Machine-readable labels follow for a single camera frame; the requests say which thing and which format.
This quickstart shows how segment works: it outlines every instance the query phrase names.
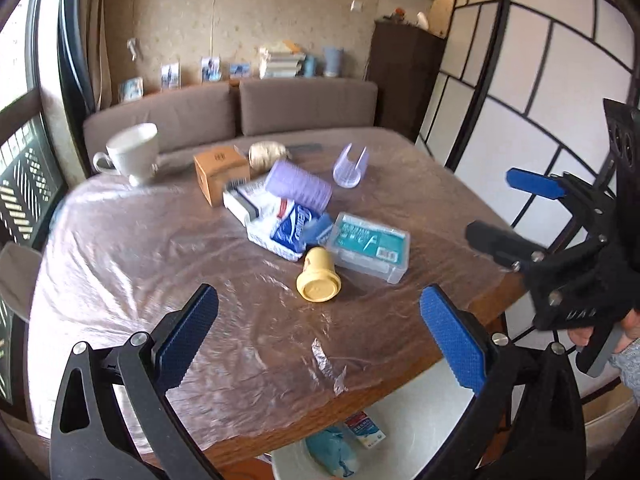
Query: picture on shelf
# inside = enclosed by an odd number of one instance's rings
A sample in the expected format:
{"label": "picture on shelf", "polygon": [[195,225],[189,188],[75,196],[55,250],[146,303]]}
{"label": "picture on shelf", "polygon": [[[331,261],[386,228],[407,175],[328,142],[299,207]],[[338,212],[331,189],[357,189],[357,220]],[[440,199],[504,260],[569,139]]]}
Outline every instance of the picture on shelf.
{"label": "picture on shelf", "polygon": [[229,66],[229,77],[231,79],[251,77],[251,63],[232,63]]}
{"label": "picture on shelf", "polygon": [[163,65],[160,69],[160,89],[180,88],[180,63]]}
{"label": "picture on shelf", "polygon": [[220,81],[220,79],[222,79],[219,57],[203,57],[201,65],[203,83],[208,81]]}
{"label": "picture on shelf", "polygon": [[118,86],[118,101],[121,103],[137,101],[138,99],[142,99],[143,93],[141,77],[127,79]]}

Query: clear plastic case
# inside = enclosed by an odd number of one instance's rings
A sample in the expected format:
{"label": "clear plastic case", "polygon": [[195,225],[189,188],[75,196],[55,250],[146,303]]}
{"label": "clear plastic case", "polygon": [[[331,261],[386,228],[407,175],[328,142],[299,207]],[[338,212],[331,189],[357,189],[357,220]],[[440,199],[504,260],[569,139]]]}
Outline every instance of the clear plastic case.
{"label": "clear plastic case", "polygon": [[342,212],[326,248],[339,267],[377,276],[395,285],[409,267],[410,234]]}

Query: wooden table edge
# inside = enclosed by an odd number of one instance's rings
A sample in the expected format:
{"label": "wooden table edge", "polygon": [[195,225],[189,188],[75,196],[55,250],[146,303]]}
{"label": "wooden table edge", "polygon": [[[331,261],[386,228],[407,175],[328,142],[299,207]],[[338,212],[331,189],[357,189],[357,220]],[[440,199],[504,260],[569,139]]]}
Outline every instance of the wooden table edge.
{"label": "wooden table edge", "polygon": [[[473,312],[483,325],[487,325],[525,292],[519,275],[505,274],[495,288],[473,300],[468,310]],[[279,428],[259,436],[236,436],[218,442],[206,449],[204,455],[214,466],[223,467],[292,444],[388,396],[436,364],[441,356],[440,351],[426,351],[423,358],[411,364],[407,371],[398,377],[371,388],[340,394],[286,428]],[[153,453],[145,454],[142,458],[146,462],[160,466]]]}

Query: dining table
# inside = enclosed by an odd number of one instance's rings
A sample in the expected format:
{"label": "dining table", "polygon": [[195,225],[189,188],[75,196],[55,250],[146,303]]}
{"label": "dining table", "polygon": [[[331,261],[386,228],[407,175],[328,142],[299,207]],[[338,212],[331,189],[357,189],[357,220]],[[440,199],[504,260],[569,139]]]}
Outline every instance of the dining table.
{"label": "dining table", "polygon": [[[476,253],[465,228],[504,221],[449,170],[395,132],[336,128],[223,144],[241,152],[276,140],[303,169],[333,184],[345,145],[366,147],[369,164],[353,189],[333,185],[327,212],[410,233],[408,270],[397,285],[337,267],[340,293],[325,303],[296,290],[303,264],[248,240],[223,206],[210,206],[193,168],[201,146],[163,155],[155,180],[132,187],[93,176],[56,214],[34,292],[28,387],[36,431],[50,437],[60,380],[72,346],[122,345],[182,308],[202,283],[219,312],[179,387],[166,394],[181,423],[215,466],[300,440],[372,405],[442,356],[420,317],[422,290],[437,283],[487,325],[524,289],[517,274]],[[127,427],[154,462],[121,386]]]}

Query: purple cup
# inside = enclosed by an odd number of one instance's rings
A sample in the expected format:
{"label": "purple cup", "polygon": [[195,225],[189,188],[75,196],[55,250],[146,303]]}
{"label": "purple cup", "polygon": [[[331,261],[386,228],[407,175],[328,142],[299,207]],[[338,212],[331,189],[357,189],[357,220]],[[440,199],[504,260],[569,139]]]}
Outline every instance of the purple cup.
{"label": "purple cup", "polygon": [[279,160],[273,165],[264,189],[317,213],[324,212],[332,193],[331,184],[286,160]]}

